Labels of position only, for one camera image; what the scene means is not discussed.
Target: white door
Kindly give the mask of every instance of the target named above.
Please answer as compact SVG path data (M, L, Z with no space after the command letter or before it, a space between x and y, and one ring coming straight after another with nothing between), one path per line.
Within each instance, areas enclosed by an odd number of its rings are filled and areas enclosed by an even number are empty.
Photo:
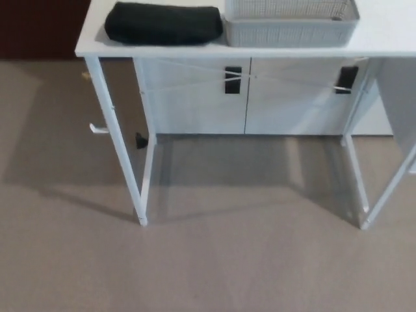
M253 59L246 133L340 135L352 97L333 87L351 64L343 58Z
M226 94L228 66L248 75L250 59L148 59L146 92L157 133L243 134L248 77Z

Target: black towel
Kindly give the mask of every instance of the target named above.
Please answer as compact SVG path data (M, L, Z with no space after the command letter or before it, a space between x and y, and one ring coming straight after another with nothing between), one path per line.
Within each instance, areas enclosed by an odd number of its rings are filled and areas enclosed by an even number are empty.
M104 25L111 40L134 46L189 46L219 38L224 29L214 7L117 2Z

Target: floor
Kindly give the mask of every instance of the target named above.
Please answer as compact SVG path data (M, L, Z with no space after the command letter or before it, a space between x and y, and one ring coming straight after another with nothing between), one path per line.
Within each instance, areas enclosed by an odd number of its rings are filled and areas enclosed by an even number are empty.
M83 71L0 62L1 312L415 311L416 177L363 232L336 138L161 137L143 228ZM105 71L139 175L133 69ZM402 156L355 141L374 202Z

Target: desk top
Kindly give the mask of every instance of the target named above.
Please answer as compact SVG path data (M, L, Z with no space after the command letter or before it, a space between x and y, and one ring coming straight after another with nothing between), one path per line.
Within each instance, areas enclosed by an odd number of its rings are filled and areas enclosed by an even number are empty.
M225 0L122 0L186 7L212 6L224 13ZM75 53L79 57L416 57L414 0L356 0L361 21L345 47L320 49L241 48L224 42L198 47L126 47L103 29L116 0L91 0Z

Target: storage basket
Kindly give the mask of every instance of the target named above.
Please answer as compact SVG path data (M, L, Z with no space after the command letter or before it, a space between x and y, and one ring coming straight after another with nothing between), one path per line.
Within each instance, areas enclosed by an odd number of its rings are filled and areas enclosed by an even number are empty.
M226 0L233 47L340 47L359 21L354 0Z

